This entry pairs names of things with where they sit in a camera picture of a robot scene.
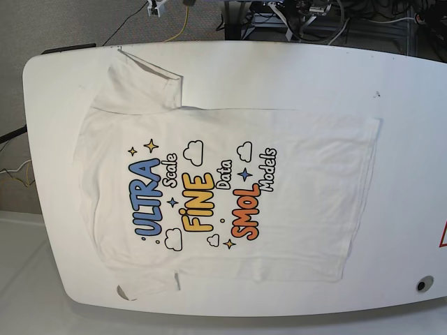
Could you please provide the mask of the white printed T-shirt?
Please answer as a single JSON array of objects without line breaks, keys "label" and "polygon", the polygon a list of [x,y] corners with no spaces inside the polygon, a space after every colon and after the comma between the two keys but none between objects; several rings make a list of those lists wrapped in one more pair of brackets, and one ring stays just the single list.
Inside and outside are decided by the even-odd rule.
[{"label": "white printed T-shirt", "polygon": [[381,122],[304,110],[182,105],[182,78],[121,50],[73,156],[80,215],[130,300],[181,275],[341,280]]}]

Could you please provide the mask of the black table leg bar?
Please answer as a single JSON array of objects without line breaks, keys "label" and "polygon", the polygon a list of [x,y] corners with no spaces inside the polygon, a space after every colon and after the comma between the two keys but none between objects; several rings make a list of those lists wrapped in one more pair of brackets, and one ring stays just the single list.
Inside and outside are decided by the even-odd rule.
[{"label": "black table leg bar", "polygon": [[24,126],[18,128],[18,129],[15,129],[5,135],[1,135],[0,143],[2,144],[4,142],[10,141],[18,136],[25,134],[26,132],[27,132],[27,125],[24,125]]}]

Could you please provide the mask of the red triangle sticker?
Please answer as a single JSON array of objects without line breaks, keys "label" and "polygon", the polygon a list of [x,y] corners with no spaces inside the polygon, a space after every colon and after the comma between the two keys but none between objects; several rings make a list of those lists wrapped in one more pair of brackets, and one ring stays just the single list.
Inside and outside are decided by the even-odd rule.
[{"label": "red triangle sticker", "polygon": [[447,247],[447,223],[444,226],[444,230],[441,236],[441,240],[439,242],[439,247],[443,248],[443,247]]}]

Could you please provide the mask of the black equipment rack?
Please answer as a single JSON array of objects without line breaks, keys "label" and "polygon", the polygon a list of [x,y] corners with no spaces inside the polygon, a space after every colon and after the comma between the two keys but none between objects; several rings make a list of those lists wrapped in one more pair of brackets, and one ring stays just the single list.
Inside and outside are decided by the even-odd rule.
[{"label": "black equipment rack", "polygon": [[225,40],[270,31],[319,45],[383,40],[400,54],[446,62],[445,1],[222,1],[219,9]]}]

